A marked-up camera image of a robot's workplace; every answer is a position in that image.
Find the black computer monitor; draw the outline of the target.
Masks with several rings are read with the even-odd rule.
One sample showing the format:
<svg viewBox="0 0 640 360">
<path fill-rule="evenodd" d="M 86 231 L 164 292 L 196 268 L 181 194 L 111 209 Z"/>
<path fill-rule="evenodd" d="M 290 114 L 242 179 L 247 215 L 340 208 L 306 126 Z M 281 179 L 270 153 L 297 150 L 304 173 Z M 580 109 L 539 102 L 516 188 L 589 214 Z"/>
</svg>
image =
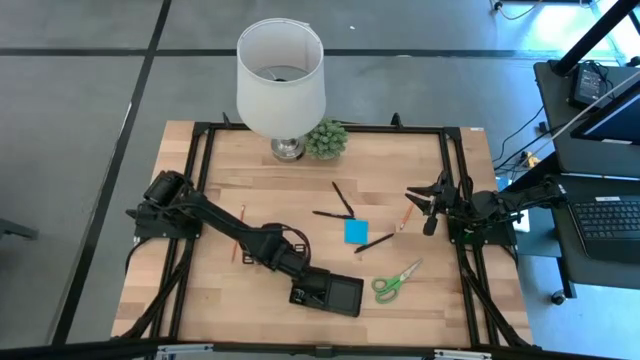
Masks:
<svg viewBox="0 0 640 360">
<path fill-rule="evenodd" d="M 573 138 L 640 145 L 640 80 L 571 131 Z"/>
</svg>

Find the green potted succulent plant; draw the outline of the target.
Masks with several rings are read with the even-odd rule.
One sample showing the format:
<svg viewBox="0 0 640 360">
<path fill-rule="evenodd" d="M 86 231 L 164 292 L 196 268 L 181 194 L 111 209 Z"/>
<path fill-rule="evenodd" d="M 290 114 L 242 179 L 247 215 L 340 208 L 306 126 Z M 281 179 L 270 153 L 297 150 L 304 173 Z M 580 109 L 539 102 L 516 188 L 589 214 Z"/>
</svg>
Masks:
<svg viewBox="0 0 640 360">
<path fill-rule="evenodd" d="M 331 160 L 339 157 L 348 142 L 348 132 L 343 124 L 332 118 L 323 118 L 305 135 L 305 151 L 312 158 Z"/>
</svg>

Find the black overhead rig bar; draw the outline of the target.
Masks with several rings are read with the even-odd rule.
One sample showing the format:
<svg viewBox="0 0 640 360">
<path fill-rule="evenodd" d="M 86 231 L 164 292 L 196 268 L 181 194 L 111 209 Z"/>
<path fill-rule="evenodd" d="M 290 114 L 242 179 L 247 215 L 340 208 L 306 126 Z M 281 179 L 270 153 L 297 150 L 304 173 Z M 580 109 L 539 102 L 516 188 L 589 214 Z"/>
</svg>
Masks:
<svg viewBox="0 0 640 360">
<path fill-rule="evenodd" d="M 239 352 L 337 356 L 401 356 L 428 360 L 615 360 L 614 358 L 543 350 L 538 347 L 478 345 L 471 348 L 350 345 L 292 345 L 179 341 L 170 337 L 113 338 L 107 341 L 0 349 L 0 360 L 131 360 L 154 355 Z"/>
</svg>

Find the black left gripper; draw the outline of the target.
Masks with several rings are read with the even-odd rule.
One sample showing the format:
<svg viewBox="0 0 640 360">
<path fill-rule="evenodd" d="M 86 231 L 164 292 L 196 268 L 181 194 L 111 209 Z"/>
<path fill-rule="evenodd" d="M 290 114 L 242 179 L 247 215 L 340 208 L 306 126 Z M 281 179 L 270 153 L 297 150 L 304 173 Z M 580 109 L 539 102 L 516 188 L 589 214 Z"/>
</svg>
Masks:
<svg viewBox="0 0 640 360">
<path fill-rule="evenodd" d="M 320 286 L 329 284 L 331 272 L 321 268 L 307 270 L 310 258 L 311 249 L 308 245 L 282 245 L 273 255 L 273 270 L 288 275 L 293 280 L 299 280 L 305 275 L 305 279 L 297 282 L 297 288 L 304 290 L 307 297 L 318 297 Z"/>
</svg>

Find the grey furniture leg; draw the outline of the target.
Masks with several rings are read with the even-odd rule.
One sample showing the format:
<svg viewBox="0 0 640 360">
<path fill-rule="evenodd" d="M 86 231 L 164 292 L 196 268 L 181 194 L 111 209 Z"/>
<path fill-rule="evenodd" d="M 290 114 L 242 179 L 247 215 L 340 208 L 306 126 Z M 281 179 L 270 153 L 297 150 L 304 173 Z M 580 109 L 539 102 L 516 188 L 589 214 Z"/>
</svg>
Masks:
<svg viewBox="0 0 640 360">
<path fill-rule="evenodd" d="M 5 235 L 16 235 L 28 240 L 36 240 L 38 234 L 36 229 L 0 218 L 0 239 Z"/>
</svg>

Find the black keyboard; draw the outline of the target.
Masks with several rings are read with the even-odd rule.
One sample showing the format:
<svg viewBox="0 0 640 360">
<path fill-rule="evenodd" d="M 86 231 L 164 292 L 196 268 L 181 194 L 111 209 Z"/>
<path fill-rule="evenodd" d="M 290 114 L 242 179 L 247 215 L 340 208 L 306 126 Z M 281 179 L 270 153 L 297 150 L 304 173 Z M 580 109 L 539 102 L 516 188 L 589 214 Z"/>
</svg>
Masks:
<svg viewBox="0 0 640 360">
<path fill-rule="evenodd" d="M 640 196 L 582 197 L 569 209 L 588 257 L 640 264 Z"/>
</svg>

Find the black aluminium table frame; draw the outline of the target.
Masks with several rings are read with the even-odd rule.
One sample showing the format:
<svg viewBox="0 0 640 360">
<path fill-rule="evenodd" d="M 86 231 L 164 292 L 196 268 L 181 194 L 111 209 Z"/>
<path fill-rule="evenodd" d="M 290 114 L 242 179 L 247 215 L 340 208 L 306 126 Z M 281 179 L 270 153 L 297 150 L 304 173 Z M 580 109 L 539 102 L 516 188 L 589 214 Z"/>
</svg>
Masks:
<svg viewBox="0 0 640 360">
<path fill-rule="evenodd" d="M 267 141 L 235 125 L 170 121 L 166 124 L 155 170 L 180 171 L 187 161 L 206 170 L 211 201 L 251 225 L 282 222 L 310 240 L 315 266 L 370 282 L 423 262 L 392 303 L 363 294 L 361 313 L 347 317 L 291 304 L 290 279 L 242 263 L 232 242 L 205 228 L 196 241 L 184 295 L 178 337 L 192 342 L 292 345 L 350 345 L 470 348 L 462 282 L 447 230 L 422 233 L 404 191 L 432 182 L 442 168 L 440 149 L 462 150 L 477 188 L 495 185 L 483 130 L 360 125 L 350 132 L 346 153 L 335 162 L 305 158 L 280 163 Z M 354 254 L 361 245 L 344 242 L 346 219 L 319 216 L 313 210 L 349 215 L 331 182 L 368 222 L 368 243 L 394 237 Z"/>
</svg>

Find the low black desk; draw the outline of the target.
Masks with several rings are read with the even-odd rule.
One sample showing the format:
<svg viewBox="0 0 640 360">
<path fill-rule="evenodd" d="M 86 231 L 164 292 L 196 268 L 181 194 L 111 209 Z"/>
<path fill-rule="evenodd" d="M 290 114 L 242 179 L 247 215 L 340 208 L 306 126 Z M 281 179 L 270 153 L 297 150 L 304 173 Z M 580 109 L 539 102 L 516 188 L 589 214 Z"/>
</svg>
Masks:
<svg viewBox="0 0 640 360">
<path fill-rule="evenodd" d="M 526 174 L 515 180 L 508 189 L 523 190 L 548 178 L 561 186 L 567 198 L 565 203 L 553 207 L 551 213 L 569 279 L 579 284 L 640 290 L 640 264 L 599 261 L 586 255 L 569 209 L 571 200 L 582 197 L 640 196 L 640 181 L 567 174 Z"/>
</svg>

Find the silver table lamp white shade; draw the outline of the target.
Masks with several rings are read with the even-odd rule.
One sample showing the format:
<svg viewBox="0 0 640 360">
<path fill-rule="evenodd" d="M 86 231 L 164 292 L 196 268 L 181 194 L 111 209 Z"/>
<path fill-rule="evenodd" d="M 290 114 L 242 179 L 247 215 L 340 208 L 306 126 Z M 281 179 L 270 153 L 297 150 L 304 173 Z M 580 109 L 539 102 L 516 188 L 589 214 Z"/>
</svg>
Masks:
<svg viewBox="0 0 640 360">
<path fill-rule="evenodd" d="M 236 45 L 236 107 L 242 122 L 271 141 L 273 156 L 296 161 L 304 136 L 326 110 L 324 46 L 309 24 L 270 18 L 246 28 Z"/>
</svg>

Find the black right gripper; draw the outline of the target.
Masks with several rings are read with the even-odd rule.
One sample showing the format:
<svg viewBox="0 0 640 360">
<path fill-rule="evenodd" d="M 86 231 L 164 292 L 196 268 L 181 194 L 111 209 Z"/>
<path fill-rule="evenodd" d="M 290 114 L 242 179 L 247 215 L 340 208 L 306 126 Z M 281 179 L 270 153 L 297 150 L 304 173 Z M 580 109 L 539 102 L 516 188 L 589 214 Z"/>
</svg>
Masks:
<svg viewBox="0 0 640 360">
<path fill-rule="evenodd" d="M 453 218 L 464 219 L 469 216 L 469 209 L 466 202 L 460 196 L 460 189 L 449 184 L 449 174 L 442 171 L 436 182 L 426 187 L 408 187 L 406 194 L 409 199 L 423 214 L 427 216 L 427 221 L 423 227 L 423 233 L 432 236 L 437 227 L 438 214 L 445 214 Z M 431 196 L 428 200 L 419 196 Z"/>
</svg>

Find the black mesh desk organizer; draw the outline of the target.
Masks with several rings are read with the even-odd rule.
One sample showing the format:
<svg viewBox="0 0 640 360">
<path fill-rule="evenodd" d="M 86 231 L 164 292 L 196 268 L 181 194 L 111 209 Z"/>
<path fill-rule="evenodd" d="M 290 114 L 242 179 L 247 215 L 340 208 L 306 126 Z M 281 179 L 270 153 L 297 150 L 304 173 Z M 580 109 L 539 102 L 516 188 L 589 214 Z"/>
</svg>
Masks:
<svg viewBox="0 0 640 360">
<path fill-rule="evenodd" d="M 305 279 L 305 275 L 299 280 L 292 281 L 292 289 L 297 288 L 297 282 L 301 279 Z M 318 297 L 307 297 L 305 304 L 296 305 L 356 318 L 361 311 L 363 287 L 364 281 L 360 278 L 331 273 L 329 284 L 320 286 Z"/>
</svg>

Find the black metal pole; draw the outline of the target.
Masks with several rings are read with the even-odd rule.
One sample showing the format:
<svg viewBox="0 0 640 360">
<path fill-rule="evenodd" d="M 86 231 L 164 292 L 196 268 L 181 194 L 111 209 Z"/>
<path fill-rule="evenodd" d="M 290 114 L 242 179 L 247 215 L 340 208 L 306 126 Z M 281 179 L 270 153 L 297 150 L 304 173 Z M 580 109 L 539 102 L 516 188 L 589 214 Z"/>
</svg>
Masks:
<svg viewBox="0 0 640 360">
<path fill-rule="evenodd" d="M 555 64 L 551 70 L 558 76 L 567 75 L 624 17 L 640 5 L 640 0 L 617 0 L 589 31 Z"/>
</svg>

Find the blue sticky note pad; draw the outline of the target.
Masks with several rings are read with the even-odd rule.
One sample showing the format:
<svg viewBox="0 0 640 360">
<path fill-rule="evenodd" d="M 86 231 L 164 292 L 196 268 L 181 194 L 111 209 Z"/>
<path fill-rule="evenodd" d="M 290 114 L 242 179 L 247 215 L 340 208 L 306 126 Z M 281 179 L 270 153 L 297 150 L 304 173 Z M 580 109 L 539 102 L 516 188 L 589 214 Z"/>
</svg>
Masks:
<svg viewBox="0 0 640 360">
<path fill-rule="evenodd" d="M 346 219 L 344 222 L 344 242 L 347 244 L 368 244 L 368 222 L 359 219 Z"/>
</svg>

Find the green handled scissors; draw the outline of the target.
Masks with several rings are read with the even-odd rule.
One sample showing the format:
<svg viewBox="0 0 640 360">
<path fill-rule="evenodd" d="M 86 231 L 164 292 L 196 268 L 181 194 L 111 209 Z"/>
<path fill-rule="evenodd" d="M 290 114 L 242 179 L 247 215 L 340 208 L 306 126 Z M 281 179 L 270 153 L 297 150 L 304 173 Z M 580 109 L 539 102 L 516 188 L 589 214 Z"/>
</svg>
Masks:
<svg viewBox="0 0 640 360">
<path fill-rule="evenodd" d="M 392 277 L 378 277 L 372 280 L 371 287 L 375 292 L 375 300 L 379 304 L 387 304 L 398 297 L 402 285 L 420 267 L 423 259 L 420 258 L 412 263 L 403 272 Z"/>
</svg>

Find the black power adapter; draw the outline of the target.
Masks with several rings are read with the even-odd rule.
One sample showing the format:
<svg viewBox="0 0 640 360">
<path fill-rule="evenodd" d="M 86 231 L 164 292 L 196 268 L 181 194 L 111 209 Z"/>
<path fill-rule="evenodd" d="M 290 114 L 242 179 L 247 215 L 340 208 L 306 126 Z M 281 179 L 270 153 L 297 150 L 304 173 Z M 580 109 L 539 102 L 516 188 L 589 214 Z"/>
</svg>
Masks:
<svg viewBox="0 0 640 360">
<path fill-rule="evenodd" d="M 584 109 L 608 92 L 609 69 L 598 62 L 580 63 L 573 73 L 573 83 L 567 102 L 575 108 Z"/>
</svg>

